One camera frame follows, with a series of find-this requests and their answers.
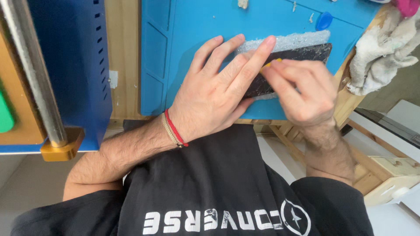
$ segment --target bubble wrap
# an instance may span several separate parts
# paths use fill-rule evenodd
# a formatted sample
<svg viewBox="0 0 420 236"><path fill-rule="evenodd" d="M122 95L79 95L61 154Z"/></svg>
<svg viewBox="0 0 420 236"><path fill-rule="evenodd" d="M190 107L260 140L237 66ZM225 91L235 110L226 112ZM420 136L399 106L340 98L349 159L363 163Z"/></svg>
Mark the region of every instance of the bubble wrap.
<svg viewBox="0 0 420 236"><path fill-rule="evenodd" d="M280 52L300 47L324 44L330 38L330 31L323 30L317 32L306 32L304 34L290 34L287 36L277 36L277 42L272 52ZM243 43L235 50L235 55L248 52L251 49L257 49L264 39L250 40Z"/></svg>

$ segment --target metal rod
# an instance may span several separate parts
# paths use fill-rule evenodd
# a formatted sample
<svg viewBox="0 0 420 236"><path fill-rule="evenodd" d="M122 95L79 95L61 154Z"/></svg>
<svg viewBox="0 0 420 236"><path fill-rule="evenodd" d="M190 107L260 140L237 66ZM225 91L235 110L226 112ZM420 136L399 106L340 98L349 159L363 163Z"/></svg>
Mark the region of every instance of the metal rod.
<svg viewBox="0 0 420 236"><path fill-rule="evenodd" d="M55 101L28 3L26 0L0 0L0 4L51 146L63 147L67 144L67 135Z"/></svg>

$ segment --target pink cloth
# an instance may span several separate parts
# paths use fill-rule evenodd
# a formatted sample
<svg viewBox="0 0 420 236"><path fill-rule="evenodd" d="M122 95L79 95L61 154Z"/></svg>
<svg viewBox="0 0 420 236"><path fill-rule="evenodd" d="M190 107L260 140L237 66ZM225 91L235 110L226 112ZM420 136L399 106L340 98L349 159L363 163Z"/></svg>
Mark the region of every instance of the pink cloth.
<svg viewBox="0 0 420 236"><path fill-rule="evenodd" d="M419 0L395 0L396 7L401 12L403 17L411 17L416 14L419 9Z"/></svg>

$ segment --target hand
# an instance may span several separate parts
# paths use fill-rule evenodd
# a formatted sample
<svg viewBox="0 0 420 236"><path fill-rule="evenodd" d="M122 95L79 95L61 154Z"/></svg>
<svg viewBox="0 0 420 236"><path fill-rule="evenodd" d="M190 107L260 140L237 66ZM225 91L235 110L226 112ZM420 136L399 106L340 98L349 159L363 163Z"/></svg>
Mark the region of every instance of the hand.
<svg viewBox="0 0 420 236"><path fill-rule="evenodd" d="M335 126L333 113L338 88L334 86L333 76L322 62L274 60L270 67L262 71L278 94L289 121L303 128Z"/></svg>
<svg viewBox="0 0 420 236"><path fill-rule="evenodd" d="M222 44L223 37L217 36L195 53L168 111L184 142L230 127L254 101L241 99L273 50L276 38L269 36L256 51L237 55L219 73L223 60L244 41L244 35L239 34Z"/></svg>

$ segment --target red bracelet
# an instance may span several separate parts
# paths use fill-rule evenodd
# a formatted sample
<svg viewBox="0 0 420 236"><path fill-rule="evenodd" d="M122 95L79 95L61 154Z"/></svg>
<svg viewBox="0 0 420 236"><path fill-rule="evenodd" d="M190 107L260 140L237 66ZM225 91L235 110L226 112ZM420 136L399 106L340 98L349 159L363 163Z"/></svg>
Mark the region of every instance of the red bracelet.
<svg viewBox="0 0 420 236"><path fill-rule="evenodd" d="M168 110L169 110L169 108L167 108L167 109L165 110L165 117L166 117L166 120L168 121L169 126L171 127L171 129L172 129L173 133L175 134L176 138L177 138L177 139L178 139L178 140L179 140L179 141L180 141L180 142L181 142L184 146L188 147L188 143L184 143L184 141L183 141L183 140L182 140L182 138L181 138L181 135L179 135L178 131L176 130L175 125L173 125L173 123L172 123L171 119L169 119Z"/></svg>

